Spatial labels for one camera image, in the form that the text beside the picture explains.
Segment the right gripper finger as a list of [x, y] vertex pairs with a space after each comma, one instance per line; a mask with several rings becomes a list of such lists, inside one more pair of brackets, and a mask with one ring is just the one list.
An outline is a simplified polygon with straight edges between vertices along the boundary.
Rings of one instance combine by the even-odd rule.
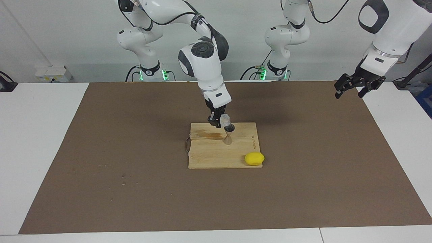
[[220, 117], [218, 117], [215, 114], [209, 115], [208, 118], [207, 118], [207, 121], [208, 121], [208, 123], [211, 124], [211, 126], [214, 126], [214, 127], [218, 128], [218, 129], [220, 129], [222, 127], [221, 123], [220, 123]]

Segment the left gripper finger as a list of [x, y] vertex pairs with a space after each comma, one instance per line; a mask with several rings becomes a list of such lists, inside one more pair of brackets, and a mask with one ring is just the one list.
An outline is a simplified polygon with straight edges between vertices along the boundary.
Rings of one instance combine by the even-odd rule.
[[334, 84], [336, 89], [335, 98], [339, 99], [344, 94], [344, 92], [354, 88], [355, 85], [352, 83], [352, 76], [348, 74], [343, 74]]
[[374, 81], [361, 79], [361, 91], [358, 92], [358, 97], [363, 98], [368, 92], [377, 90], [386, 80], [386, 77], [380, 77]]

